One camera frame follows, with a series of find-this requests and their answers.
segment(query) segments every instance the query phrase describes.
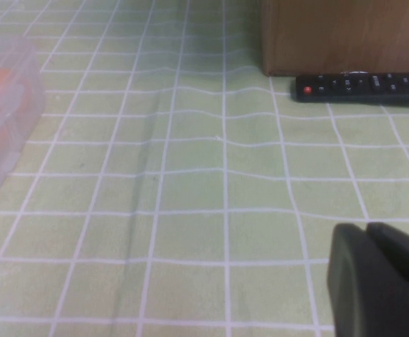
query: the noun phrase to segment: translucent plastic box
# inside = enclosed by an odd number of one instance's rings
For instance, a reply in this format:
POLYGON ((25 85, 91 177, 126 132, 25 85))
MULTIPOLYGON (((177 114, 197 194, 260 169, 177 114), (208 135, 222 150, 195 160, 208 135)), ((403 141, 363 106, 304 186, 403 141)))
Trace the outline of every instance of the translucent plastic box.
POLYGON ((27 39, 0 37, 0 185, 45 108, 36 53, 27 39))

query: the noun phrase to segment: table surface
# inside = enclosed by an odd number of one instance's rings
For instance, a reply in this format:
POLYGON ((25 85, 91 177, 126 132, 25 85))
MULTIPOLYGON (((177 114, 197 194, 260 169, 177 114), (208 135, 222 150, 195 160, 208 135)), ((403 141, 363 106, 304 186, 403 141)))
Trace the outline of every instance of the table surface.
POLYGON ((333 336, 334 225, 409 232, 409 108, 294 103, 255 3, 0 1, 47 98, 0 190, 0 336, 333 336))

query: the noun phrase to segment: wooden cabinet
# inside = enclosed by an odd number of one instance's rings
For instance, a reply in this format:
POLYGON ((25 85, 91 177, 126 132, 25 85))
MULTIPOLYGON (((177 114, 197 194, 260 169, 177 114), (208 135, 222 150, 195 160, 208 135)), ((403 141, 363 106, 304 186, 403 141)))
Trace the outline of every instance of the wooden cabinet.
POLYGON ((265 74, 408 72, 409 0, 261 0, 265 74))

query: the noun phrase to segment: remote control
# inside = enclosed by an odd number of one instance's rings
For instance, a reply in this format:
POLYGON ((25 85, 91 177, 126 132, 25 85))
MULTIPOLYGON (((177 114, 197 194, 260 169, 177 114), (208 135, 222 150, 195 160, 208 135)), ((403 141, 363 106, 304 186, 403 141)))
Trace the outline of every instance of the remote control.
POLYGON ((409 103, 409 73, 301 75, 296 90, 299 102, 409 103))

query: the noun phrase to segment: black object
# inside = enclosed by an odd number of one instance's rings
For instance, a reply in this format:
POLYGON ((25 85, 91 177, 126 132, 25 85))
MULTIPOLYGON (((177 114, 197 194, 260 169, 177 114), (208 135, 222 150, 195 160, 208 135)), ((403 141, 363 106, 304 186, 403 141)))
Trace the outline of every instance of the black object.
POLYGON ((327 285, 336 337, 409 337, 409 235, 337 225, 327 285))
POLYGON ((299 102, 409 103, 409 73, 301 75, 299 102))

